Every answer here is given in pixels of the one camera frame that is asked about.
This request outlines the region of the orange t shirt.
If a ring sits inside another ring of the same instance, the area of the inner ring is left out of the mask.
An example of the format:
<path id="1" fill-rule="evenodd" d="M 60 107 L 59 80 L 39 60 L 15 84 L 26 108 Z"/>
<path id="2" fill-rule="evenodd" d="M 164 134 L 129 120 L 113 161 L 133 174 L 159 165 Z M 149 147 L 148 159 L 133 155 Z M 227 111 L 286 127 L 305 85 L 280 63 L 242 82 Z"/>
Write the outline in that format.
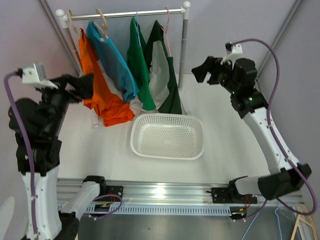
<path id="1" fill-rule="evenodd" d="M 78 45 L 83 73 L 85 75 L 93 74 L 93 95 L 84 100 L 84 106 L 93 109 L 96 115 L 103 120 L 106 127 L 133 120 L 135 115 L 130 109 L 130 105 L 110 91 L 99 67 L 98 57 L 82 28 L 80 29 Z"/>

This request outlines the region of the dark green white t shirt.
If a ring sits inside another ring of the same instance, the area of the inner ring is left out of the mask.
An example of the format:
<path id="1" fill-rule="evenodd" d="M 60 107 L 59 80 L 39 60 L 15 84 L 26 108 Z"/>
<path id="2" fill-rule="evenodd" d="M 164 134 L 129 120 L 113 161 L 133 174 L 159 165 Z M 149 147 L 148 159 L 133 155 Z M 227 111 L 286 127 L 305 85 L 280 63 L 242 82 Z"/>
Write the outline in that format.
<path id="1" fill-rule="evenodd" d="M 145 43 L 143 54 L 149 71 L 149 90 L 155 103 L 155 110 L 143 110 L 138 96 L 130 101 L 130 109 L 136 116 L 142 113 L 181 114 L 174 59 L 168 53 L 162 26 L 157 20 Z"/>

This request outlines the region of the pink wire hanger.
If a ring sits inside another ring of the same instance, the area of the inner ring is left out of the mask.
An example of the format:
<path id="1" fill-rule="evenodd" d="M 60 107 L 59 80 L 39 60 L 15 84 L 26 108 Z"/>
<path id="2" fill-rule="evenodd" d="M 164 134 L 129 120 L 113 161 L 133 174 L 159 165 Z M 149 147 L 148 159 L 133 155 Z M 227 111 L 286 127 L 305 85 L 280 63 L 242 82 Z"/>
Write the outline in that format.
<path id="1" fill-rule="evenodd" d="M 169 56 L 171 57 L 172 56 L 172 51 L 171 51 L 170 37 L 169 37 L 170 11 L 169 11 L 169 8 L 167 6 L 165 7 L 165 9 L 166 9 L 166 12 L 167 12 L 167 23 L 166 23 L 165 28 L 162 27 L 161 29 L 162 29 L 163 33 L 165 34 L 165 36 L 166 36 L 168 53 L 169 53 Z"/>

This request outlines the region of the bright green t shirt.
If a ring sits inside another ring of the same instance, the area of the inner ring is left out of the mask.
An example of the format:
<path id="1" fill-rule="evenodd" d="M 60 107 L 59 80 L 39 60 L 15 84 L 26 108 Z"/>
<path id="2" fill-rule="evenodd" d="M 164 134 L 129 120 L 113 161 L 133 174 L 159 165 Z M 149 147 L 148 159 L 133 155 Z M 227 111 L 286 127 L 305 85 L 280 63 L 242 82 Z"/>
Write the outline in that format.
<path id="1" fill-rule="evenodd" d="M 142 103 L 142 109 L 146 111 L 153 111 L 155 110 L 156 105 L 149 88 L 150 74 L 144 57 L 146 42 L 141 33 L 141 28 L 139 25 L 139 34 L 141 41 L 141 47 L 139 47 L 135 29 L 135 22 L 135 17 L 132 17 L 129 28 L 130 36 L 129 48 L 127 50 L 127 65 L 139 89 L 137 97 L 138 100 Z"/>

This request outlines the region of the blue wire hanger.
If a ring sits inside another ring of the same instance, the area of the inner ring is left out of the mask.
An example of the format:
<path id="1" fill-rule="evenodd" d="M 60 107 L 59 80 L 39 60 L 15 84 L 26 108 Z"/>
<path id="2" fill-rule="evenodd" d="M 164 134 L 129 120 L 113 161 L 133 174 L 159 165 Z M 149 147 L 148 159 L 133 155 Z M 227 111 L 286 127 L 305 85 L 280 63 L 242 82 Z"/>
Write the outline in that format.
<path id="1" fill-rule="evenodd" d="M 135 31 L 136 31 L 136 35 L 137 35 L 138 45 L 139 45 L 139 47 L 141 48 L 142 45 L 141 45 L 140 31 L 139 31 L 138 11 L 136 11 L 136 14 L 135 14 L 134 27 L 135 27 Z"/>

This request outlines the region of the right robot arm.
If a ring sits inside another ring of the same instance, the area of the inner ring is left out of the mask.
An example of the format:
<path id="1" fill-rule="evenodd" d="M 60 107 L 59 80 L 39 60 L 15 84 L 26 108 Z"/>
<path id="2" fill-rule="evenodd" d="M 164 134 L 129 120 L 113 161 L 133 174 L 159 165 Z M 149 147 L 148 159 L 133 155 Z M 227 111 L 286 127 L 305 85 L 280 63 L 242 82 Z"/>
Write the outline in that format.
<path id="1" fill-rule="evenodd" d="M 285 143 L 285 153 L 280 150 L 270 127 L 274 124 L 267 117 L 268 103 L 255 88 L 256 64 L 248 58 L 239 58 L 234 64 L 221 63 L 221 58 L 208 56 L 204 63 L 191 70 L 198 83 L 204 82 L 207 74 L 209 85 L 221 85 L 230 93 L 233 109 L 254 134 L 267 162 L 269 174 L 256 177 L 238 177 L 230 181 L 227 196 L 232 202 L 240 202 L 247 194 L 261 195 L 267 200 L 299 191 L 305 178 L 312 171 L 308 164 L 301 164 Z"/>

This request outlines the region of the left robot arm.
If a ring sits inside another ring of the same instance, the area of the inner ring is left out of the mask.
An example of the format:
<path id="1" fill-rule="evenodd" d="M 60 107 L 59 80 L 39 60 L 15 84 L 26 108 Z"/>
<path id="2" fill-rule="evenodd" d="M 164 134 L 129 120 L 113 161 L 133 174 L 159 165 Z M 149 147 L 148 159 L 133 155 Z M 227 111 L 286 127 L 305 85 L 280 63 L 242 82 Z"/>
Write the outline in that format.
<path id="1" fill-rule="evenodd" d="M 16 159 L 27 193 L 28 230 L 26 240 L 73 240 L 80 220 L 90 203 L 107 197 L 103 176 L 89 175 L 80 190 L 63 208 L 58 207 L 57 178 L 62 142 L 59 133 L 70 104 L 93 96 L 94 75 L 69 74 L 53 78 L 49 86 L 39 86 L 41 101 L 14 100 L 9 76 L 4 78 L 10 102 L 9 128 L 17 143 Z"/>

